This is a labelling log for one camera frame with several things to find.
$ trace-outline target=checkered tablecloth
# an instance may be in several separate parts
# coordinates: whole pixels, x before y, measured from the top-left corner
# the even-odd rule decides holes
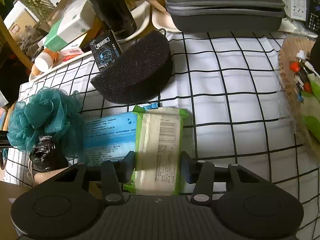
[[[161,93],[147,103],[187,109],[182,150],[216,166],[240,165],[295,196],[304,208],[297,233],[303,240],[320,236],[319,166],[293,133],[274,70],[283,33],[167,33],[173,73]],[[97,119],[133,109],[105,100],[91,85],[99,72],[89,55],[36,82],[22,84],[19,101],[42,87],[81,94],[82,116]],[[9,150],[5,180],[31,186],[28,155]],[[191,192],[194,185],[186,185]],[[215,192],[225,186],[215,183]]]

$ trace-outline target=woven basket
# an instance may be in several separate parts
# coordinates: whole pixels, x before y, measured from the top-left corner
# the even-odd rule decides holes
[[[290,106],[290,112],[295,120],[296,133],[302,143],[309,146],[317,158],[320,160],[320,142],[309,133],[306,125],[302,121],[300,112],[300,102],[295,92],[293,71],[290,70],[292,61],[297,61],[296,54],[302,49],[306,53],[310,52],[314,41],[300,37],[287,37],[284,39],[282,48],[279,50],[279,72],[280,85]]]

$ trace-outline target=black sponge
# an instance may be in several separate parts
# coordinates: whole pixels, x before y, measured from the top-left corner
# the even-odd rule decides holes
[[[135,104],[154,98],[171,74],[169,42],[158,31],[151,31],[92,78],[91,84],[110,102]]]

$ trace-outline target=cartoon face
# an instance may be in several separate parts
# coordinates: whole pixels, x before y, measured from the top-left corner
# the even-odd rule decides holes
[[[106,49],[104,52],[100,54],[100,59],[104,61],[109,61],[112,57],[110,49]]]

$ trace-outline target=black bottle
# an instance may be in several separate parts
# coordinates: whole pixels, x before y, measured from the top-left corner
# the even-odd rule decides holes
[[[117,40],[129,37],[137,25],[124,0],[89,0],[97,15],[107,23]]]

